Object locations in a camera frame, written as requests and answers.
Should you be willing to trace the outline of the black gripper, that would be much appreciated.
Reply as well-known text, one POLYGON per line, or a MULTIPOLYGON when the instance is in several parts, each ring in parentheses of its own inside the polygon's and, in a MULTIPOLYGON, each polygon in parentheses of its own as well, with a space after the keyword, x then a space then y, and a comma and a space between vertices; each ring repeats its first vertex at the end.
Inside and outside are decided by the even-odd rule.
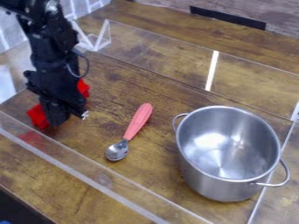
POLYGON ((51 126, 63 125, 75 115, 87 117, 86 99, 78 90, 79 57, 55 58, 32 57, 35 71, 24 72, 27 88, 39 95, 41 109, 51 126))

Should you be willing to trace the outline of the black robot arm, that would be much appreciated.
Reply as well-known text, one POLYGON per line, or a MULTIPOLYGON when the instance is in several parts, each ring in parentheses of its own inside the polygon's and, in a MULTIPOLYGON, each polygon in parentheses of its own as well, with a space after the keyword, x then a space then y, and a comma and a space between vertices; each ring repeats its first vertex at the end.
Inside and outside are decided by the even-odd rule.
POLYGON ((28 90, 39 95, 41 110, 51 126, 60 126, 71 116, 86 118, 86 97, 79 91, 78 32, 64 17, 60 0, 0 0, 0 8, 13 13, 29 40, 33 70, 23 75, 28 90))

